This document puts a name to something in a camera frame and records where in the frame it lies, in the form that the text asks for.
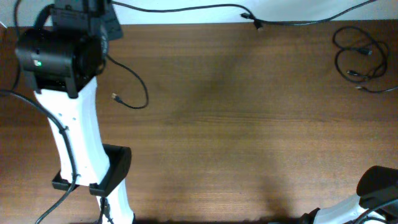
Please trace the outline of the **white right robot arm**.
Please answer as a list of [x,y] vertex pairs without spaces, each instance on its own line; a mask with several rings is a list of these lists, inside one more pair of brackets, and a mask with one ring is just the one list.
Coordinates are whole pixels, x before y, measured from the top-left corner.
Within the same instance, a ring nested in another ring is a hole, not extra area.
[[301,224],[397,223],[397,169],[372,166],[360,178],[356,193],[328,208],[302,215]]

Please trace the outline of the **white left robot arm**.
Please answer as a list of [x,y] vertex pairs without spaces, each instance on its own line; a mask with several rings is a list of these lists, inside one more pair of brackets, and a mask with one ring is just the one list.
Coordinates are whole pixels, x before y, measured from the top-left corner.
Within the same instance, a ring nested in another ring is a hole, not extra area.
[[125,184],[131,150],[102,143],[96,114],[96,77],[109,42],[122,35],[110,1],[55,1],[16,44],[34,105],[48,118],[60,156],[52,186],[65,195],[87,186],[98,200],[99,220],[110,223],[135,220]]

